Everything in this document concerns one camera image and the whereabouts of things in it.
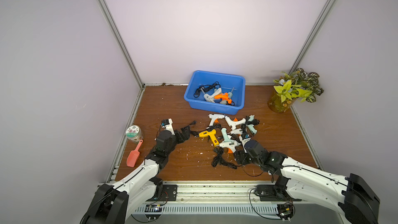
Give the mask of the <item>large white glue gun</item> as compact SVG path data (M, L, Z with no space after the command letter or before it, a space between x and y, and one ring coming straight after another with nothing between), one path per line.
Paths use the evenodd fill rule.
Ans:
M217 88L217 89L214 90L213 94L205 93L204 94L204 99L205 99L206 102L214 103L215 102L215 96L217 96L217 95L219 95L221 93L222 93L222 89L221 88Z

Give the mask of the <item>mint green glue gun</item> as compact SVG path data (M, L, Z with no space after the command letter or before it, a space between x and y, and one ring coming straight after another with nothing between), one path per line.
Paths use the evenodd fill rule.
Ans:
M234 91L234 88L232 88L231 91L226 94L226 96L228 97L227 101L230 101L232 99L233 91Z

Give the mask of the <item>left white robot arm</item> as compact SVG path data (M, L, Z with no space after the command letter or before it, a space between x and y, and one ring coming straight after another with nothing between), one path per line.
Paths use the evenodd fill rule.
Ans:
M166 128L141 165L120 181L98 187L81 219L82 224L124 224L128 216L153 197L159 197L163 181L157 175L165 168L178 144L190 138L190 126Z

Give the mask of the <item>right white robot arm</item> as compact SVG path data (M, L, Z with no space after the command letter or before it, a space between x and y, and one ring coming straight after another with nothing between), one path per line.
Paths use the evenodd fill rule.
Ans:
M234 151L239 165L254 164L263 172L277 176L273 185L258 186L259 197L280 201L304 200L344 215L352 224L377 224L380 199L359 175L348 177L322 171L277 152L267 151L253 139L240 142Z

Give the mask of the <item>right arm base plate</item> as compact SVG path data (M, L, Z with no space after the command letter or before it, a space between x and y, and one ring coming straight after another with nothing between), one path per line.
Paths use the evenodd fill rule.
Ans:
M254 190L254 194L258 196L261 201L301 201L301 199L292 198L285 189L277 187L276 185L258 185Z

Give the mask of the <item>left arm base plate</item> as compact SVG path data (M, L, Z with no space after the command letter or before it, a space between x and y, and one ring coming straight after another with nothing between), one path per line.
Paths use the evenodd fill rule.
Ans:
M166 184L162 188L156 189L155 195L149 200L150 202L174 202L177 199L178 186L175 184Z

